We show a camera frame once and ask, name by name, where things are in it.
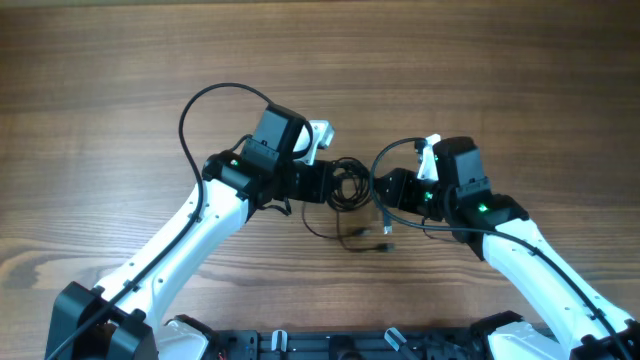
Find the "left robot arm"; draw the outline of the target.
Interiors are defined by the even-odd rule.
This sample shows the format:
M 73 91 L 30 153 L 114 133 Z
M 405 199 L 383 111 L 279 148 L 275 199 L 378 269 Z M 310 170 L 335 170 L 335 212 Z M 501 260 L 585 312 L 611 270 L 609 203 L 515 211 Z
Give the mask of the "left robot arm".
M 56 298 L 48 359 L 214 359 L 215 331 L 165 313 L 204 260 L 258 210 L 289 213 L 289 201 L 322 203 L 330 164 L 316 153 L 335 131 L 279 105 L 256 130 L 211 155 L 182 207 L 125 264 L 88 289 L 70 283 Z

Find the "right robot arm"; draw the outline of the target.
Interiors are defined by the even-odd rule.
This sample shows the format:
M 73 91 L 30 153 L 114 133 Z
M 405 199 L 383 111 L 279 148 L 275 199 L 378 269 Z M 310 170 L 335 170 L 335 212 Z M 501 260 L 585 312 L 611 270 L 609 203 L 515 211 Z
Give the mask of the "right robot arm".
M 496 194 L 469 137 L 413 138 L 417 171 L 371 175 L 383 215 L 425 232 L 449 232 L 505 276 L 549 328 L 537 332 L 513 312 L 472 327 L 490 359 L 636 359 L 639 323 L 591 287 L 549 245 L 529 213 Z

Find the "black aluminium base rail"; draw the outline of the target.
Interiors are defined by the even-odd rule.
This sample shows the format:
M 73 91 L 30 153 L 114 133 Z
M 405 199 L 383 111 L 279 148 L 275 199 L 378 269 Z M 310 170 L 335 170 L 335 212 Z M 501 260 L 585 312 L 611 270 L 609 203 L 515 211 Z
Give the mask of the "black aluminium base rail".
M 489 347 L 467 328 L 425 331 L 218 331 L 205 351 L 214 360 L 490 359 Z

